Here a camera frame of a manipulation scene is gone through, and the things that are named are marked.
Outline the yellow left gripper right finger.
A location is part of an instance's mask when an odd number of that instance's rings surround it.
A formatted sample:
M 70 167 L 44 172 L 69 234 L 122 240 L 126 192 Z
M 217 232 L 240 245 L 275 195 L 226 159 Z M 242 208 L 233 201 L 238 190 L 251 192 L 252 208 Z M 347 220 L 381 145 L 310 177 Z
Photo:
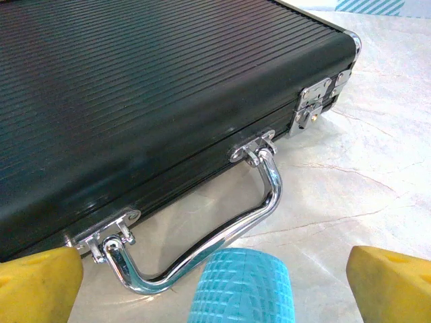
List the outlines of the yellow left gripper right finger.
M 429 322 L 430 261 L 354 246 L 346 276 L 364 322 Z

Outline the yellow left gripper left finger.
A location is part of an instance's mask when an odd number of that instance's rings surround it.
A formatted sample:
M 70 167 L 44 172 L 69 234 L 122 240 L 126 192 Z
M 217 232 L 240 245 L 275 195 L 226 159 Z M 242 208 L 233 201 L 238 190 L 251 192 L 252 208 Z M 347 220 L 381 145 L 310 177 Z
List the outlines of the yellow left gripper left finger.
M 67 322 L 84 270 L 75 248 L 1 263 L 2 322 Z

